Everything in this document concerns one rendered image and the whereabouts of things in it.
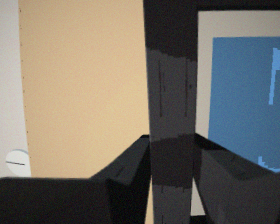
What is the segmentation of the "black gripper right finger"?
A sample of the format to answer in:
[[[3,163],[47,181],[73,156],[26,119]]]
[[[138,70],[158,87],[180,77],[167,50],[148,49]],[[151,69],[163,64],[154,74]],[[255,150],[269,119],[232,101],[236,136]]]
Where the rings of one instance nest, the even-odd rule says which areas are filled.
[[[280,171],[195,133],[193,177],[208,224],[280,224]]]

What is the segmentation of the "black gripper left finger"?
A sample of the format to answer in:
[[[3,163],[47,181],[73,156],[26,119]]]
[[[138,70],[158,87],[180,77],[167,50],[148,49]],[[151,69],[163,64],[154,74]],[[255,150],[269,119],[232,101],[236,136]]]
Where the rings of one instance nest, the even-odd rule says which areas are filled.
[[[0,224],[145,224],[149,134],[89,178],[0,178]]]

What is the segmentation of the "black picture frame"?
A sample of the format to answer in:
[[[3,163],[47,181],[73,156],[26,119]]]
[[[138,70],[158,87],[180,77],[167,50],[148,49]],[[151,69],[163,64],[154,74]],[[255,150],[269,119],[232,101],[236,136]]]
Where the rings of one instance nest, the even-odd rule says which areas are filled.
[[[280,171],[280,0],[143,0],[153,224],[208,224],[195,133]]]

